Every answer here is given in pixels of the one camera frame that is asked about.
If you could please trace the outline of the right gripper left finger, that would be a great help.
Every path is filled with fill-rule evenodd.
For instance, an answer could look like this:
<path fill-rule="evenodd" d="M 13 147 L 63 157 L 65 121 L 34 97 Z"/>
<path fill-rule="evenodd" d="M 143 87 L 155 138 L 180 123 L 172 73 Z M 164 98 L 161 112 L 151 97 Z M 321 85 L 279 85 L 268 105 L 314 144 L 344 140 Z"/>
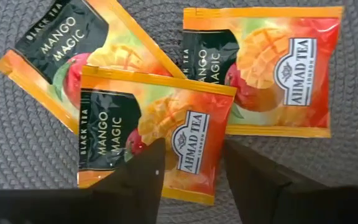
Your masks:
<path fill-rule="evenodd" d="M 0 224 L 155 224 L 165 141 L 85 189 L 0 190 Z"/>

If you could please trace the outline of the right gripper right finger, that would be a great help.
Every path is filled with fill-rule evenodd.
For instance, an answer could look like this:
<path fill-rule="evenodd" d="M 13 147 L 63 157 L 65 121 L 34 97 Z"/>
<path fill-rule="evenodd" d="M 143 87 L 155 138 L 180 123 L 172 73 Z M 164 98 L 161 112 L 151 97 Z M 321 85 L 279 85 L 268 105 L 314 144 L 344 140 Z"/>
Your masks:
<path fill-rule="evenodd" d="M 358 224 L 358 185 L 328 187 L 236 141 L 224 163 L 243 224 Z"/>

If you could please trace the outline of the orange mango tea packet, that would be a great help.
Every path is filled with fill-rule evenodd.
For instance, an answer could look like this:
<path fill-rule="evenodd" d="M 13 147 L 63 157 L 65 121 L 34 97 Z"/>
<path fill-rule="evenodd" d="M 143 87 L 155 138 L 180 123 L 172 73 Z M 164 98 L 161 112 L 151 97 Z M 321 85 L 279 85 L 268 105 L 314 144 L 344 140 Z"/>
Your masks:
<path fill-rule="evenodd" d="M 84 65 L 184 78 L 117 0 L 55 0 L 0 59 L 0 72 L 77 134 Z"/>
<path fill-rule="evenodd" d="M 162 139 L 166 198 L 213 205 L 233 87 L 85 65 L 77 184 L 90 187 Z"/>
<path fill-rule="evenodd" d="M 236 89 L 226 132 L 329 138 L 341 6 L 183 11 L 183 73 Z"/>

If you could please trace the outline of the grey round woven placemat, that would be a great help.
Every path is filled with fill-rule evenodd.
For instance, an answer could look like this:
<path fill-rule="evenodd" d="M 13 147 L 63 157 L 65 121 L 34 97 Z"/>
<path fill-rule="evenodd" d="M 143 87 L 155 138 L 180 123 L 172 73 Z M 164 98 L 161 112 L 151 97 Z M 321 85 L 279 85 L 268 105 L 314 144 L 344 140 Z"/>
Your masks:
<path fill-rule="evenodd" d="M 344 6 L 330 63 L 329 139 L 242 136 L 259 154 L 329 186 L 358 185 L 358 0 L 118 0 L 175 62 L 181 60 L 186 7 Z M 0 58 L 53 0 L 0 0 Z M 77 139 L 35 99 L 0 73 L 0 189 L 76 184 Z"/>

